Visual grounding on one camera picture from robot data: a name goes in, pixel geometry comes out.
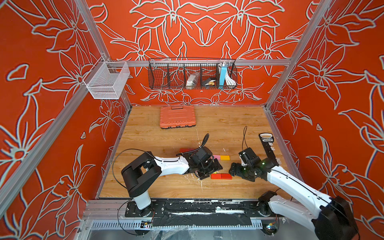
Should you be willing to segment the red-orange small block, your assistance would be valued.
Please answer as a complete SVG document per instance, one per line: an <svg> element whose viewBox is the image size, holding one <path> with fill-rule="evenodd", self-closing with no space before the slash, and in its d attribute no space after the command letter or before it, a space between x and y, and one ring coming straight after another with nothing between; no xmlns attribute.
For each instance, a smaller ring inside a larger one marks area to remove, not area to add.
<svg viewBox="0 0 384 240"><path fill-rule="evenodd" d="M221 174L212 174L211 175L211 179L212 180L221 180L222 179L222 175Z"/></svg>

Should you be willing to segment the orange long block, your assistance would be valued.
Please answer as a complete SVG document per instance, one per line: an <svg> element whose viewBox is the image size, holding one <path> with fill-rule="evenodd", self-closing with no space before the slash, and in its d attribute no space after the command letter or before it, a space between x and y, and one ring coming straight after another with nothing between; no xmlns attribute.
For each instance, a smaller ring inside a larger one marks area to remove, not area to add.
<svg viewBox="0 0 384 240"><path fill-rule="evenodd" d="M221 161L230 161L231 158L230 158L230 156L227 156L227 155L220 155L220 160Z"/></svg>

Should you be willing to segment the small red block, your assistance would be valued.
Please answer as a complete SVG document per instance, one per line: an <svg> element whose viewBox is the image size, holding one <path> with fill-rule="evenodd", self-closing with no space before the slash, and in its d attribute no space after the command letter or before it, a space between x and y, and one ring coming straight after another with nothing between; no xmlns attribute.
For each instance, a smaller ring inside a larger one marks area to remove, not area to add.
<svg viewBox="0 0 384 240"><path fill-rule="evenodd" d="M180 148L179 151L180 153L185 153L185 152L189 152L189 151L192 151L193 149L187 149L187 148Z"/></svg>

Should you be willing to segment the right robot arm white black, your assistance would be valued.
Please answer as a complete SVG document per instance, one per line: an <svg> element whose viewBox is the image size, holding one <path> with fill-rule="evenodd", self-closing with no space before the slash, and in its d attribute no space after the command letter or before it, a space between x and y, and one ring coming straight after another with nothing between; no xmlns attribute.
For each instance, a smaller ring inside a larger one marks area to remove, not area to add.
<svg viewBox="0 0 384 240"><path fill-rule="evenodd" d="M350 204L340 196L330 197L300 181L277 160L255 159L246 164L232 163L230 175L250 182L261 178L288 193L296 203L274 191L258 199L262 216L281 215L315 233L319 240L352 240L360 233Z"/></svg>

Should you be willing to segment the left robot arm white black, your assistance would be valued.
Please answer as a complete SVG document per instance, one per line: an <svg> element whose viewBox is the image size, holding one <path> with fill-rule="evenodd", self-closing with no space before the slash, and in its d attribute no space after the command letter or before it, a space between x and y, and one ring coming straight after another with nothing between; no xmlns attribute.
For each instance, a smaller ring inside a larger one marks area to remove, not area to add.
<svg viewBox="0 0 384 240"><path fill-rule="evenodd" d="M204 180L222 169L211 150L200 147L179 153L174 158L161 158L152 152L144 152L124 167L121 175L130 198L142 211L152 205L149 188L159 177L194 174L199 180Z"/></svg>

